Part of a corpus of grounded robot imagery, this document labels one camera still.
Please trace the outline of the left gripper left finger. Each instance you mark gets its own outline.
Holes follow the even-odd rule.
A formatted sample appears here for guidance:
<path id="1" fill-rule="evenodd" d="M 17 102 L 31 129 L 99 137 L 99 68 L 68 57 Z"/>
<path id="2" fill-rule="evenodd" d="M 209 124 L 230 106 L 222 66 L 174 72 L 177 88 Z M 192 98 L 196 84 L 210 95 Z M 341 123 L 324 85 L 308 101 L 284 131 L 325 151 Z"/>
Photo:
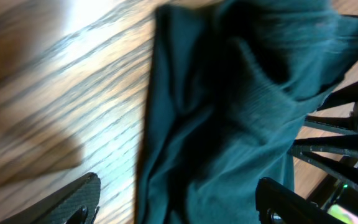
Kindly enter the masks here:
<path id="1" fill-rule="evenodd" d="M 0 224 L 93 224 L 101 180 L 89 172 Z"/>

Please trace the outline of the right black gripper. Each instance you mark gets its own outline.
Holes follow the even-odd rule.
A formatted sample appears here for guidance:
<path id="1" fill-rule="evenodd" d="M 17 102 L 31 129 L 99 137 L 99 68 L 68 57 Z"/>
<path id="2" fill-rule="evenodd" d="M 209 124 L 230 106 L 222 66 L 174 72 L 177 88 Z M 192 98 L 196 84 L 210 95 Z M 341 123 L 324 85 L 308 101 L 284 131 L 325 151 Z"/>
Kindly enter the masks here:
<path id="1" fill-rule="evenodd" d="M 358 134 L 358 82 L 331 93 L 319 111 L 354 103 L 346 118 L 307 116 L 304 125 L 332 133 Z M 320 155 L 328 152 L 343 156 L 335 161 Z M 307 197 L 318 208 L 344 223 L 358 223 L 358 136 L 297 139 L 288 151 L 328 175 Z"/>

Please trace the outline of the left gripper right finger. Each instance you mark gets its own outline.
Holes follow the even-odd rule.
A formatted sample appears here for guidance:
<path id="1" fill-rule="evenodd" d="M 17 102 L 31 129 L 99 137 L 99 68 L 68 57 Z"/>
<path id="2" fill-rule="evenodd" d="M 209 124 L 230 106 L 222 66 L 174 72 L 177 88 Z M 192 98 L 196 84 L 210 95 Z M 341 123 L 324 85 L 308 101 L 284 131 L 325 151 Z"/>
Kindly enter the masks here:
<path id="1" fill-rule="evenodd" d="M 258 181 L 255 206 L 261 224 L 346 224 L 350 218 L 332 216 L 269 177 Z"/>

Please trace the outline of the dark navy shirt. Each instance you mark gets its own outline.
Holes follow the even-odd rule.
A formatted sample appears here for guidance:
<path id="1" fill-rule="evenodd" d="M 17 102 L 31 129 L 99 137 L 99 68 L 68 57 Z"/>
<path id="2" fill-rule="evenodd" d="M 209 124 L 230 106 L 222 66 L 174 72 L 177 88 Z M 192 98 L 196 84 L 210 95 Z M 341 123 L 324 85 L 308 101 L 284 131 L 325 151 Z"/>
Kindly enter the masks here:
<path id="1" fill-rule="evenodd" d="M 135 222 L 257 223 L 258 181 L 294 187 L 288 150 L 357 61 L 330 1 L 156 8 Z"/>

